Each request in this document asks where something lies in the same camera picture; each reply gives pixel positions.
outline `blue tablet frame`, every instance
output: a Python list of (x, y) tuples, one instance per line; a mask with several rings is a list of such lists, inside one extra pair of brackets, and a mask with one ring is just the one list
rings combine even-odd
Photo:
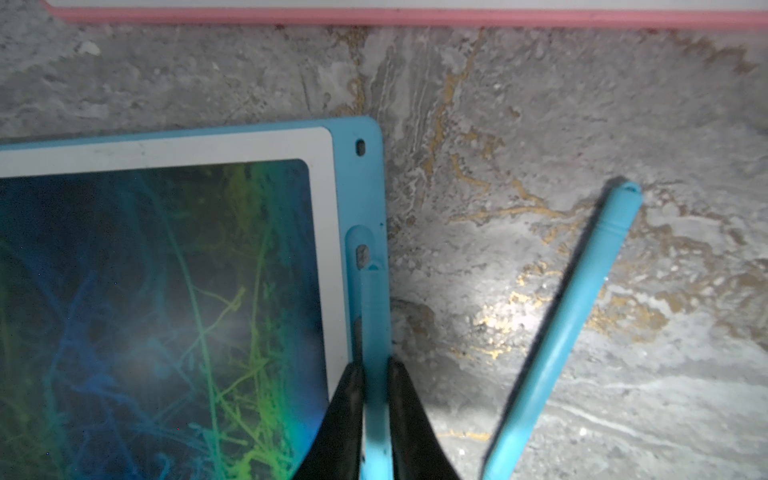
[[(364, 480), (391, 479), (392, 446), (387, 402), (387, 365), (391, 354), (389, 315), (389, 264), (387, 261), (386, 207), (384, 191), (384, 147), (379, 125), (369, 117), (292, 121), (238, 127), (198, 128), (147, 134), (39, 141), (0, 145), (0, 151), (65, 147), (119, 141), (157, 140), (175, 137), (238, 134), (323, 127), (333, 138), (339, 239), (346, 304), (347, 348), (353, 352), (353, 320), (362, 318), (362, 355), (366, 371)], [(365, 153), (357, 153), (358, 141)], [(369, 262), (358, 268), (356, 251), (369, 250)]]

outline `clip jaw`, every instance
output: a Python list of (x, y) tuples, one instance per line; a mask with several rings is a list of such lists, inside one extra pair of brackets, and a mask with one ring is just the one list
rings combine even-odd
[[(387, 373), (395, 480), (458, 480), (432, 431), (406, 366), (390, 358)], [(293, 480), (359, 479), (364, 392), (363, 367), (359, 362), (350, 363)]]

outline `blue stylus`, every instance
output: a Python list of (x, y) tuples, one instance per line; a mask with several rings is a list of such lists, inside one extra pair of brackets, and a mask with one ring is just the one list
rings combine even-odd
[(608, 194), (519, 394), (502, 423), (485, 463), (483, 480), (511, 477), (642, 203), (640, 186), (631, 182)]

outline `white panel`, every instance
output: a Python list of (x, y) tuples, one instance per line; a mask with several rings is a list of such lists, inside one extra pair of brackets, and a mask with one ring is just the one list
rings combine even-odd
[(54, 7), (768, 10), (768, 0), (48, 0)]

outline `tablet screen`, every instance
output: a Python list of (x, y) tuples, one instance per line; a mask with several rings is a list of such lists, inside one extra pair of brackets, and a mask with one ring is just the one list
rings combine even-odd
[(0, 477), (287, 478), (327, 406), (301, 160), (0, 179)]

